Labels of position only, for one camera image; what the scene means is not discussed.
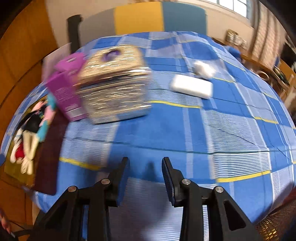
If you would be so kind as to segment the blue plaid bed sheet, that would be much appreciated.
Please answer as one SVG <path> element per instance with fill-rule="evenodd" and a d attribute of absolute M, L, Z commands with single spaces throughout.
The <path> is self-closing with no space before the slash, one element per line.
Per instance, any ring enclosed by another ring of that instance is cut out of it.
<path fill-rule="evenodd" d="M 276 92 L 223 46 L 195 32 L 103 37 L 80 51 L 91 56 L 123 44 L 138 46 L 152 71 L 149 113 L 102 125 L 69 123 L 57 192 L 33 192 L 38 208 L 48 211 L 69 186 L 93 185 L 125 156 L 130 173 L 123 202 L 110 210 L 113 240 L 179 239 L 182 209 L 169 202 L 164 157 L 199 186 L 222 186 L 253 223 L 278 207 L 295 188 L 295 125 Z M 194 73 L 197 60 L 215 68 L 213 78 Z M 210 81 L 213 96 L 172 91 L 178 74 Z"/>

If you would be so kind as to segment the purple cardboard box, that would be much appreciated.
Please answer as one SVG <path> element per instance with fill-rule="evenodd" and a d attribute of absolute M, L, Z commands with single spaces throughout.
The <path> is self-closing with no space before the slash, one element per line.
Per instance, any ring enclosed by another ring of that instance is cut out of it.
<path fill-rule="evenodd" d="M 56 105 L 69 121 L 86 118 L 86 111 L 76 93 L 78 73 L 85 63 L 81 52 L 73 53 L 54 65 L 54 72 L 46 80 L 46 86 L 54 96 Z"/>

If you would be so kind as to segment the white foam sponge block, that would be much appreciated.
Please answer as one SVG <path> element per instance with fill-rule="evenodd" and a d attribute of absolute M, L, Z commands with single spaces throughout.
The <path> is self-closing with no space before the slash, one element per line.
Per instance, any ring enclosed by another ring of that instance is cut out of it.
<path fill-rule="evenodd" d="M 170 88 L 174 92 L 203 99 L 210 99 L 213 96 L 213 83 L 186 75 L 175 75 L 170 82 Z"/>

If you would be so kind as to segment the ornate gold tissue box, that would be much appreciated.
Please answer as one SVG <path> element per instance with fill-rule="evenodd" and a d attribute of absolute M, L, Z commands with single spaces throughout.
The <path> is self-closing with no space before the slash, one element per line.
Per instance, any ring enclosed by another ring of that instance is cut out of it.
<path fill-rule="evenodd" d="M 146 115 L 151 69 L 141 50 L 119 45 L 98 50 L 77 75 L 76 94 L 94 123 L 111 123 Z"/>

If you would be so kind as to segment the wooden desk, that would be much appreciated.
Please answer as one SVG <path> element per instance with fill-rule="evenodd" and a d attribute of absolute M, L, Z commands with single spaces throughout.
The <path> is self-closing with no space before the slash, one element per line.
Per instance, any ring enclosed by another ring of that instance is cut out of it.
<path fill-rule="evenodd" d="M 292 106 L 293 102 L 295 101 L 295 72 L 283 60 L 280 59 L 280 62 L 277 66 L 278 70 L 274 71 L 273 68 L 264 65 L 261 60 L 251 55 L 246 49 L 233 45 L 226 40 L 221 40 L 214 37 L 212 37 L 212 39 L 218 44 L 231 46 L 239 50 L 241 52 L 243 65 L 246 68 L 253 70 L 255 73 L 258 73 L 258 75 L 263 76 L 261 72 L 264 72 L 269 77 L 269 79 L 267 79 L 267 77 L 264 77 L 263 79 L 271 85 L 271 87 L 276 91 L 288 108 Z M 289 85 L 285 84 L 276 75 L 280 71 L 287 78 Z"/>

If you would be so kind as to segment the clear packets on desk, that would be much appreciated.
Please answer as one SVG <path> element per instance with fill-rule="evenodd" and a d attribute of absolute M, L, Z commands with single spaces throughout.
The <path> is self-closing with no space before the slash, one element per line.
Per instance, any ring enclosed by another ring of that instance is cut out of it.
<path fill-rule="evenodd" d="M 247 48 L 247 41 L 244 40 L 239 34 L 231 29 L 226 31 L 225 40 L 233 45 L 242 47 L 244 49 Z"/>

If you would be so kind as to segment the floral beige curtain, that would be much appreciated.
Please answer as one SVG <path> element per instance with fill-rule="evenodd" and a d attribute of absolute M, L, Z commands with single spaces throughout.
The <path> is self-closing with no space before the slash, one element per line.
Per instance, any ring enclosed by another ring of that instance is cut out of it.
<path fill-rule="evenodd" d="M 286 31 L 276 16 L 260 1 L 253 1 L 254 35 L 250 53 L 272 69 L 285 44 Z"/>

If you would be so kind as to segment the tricolour padded headboard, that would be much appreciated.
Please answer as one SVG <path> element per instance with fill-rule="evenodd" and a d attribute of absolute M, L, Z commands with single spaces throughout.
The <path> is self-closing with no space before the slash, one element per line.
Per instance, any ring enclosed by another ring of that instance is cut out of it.
<path fill-rule="evenodd" d="M 206 12 L 192 4 L 151 1 L 107 9 L 83 19 L 78 25 L 81 45 L 106 36 L 159 31 L 207 35 Z"/>

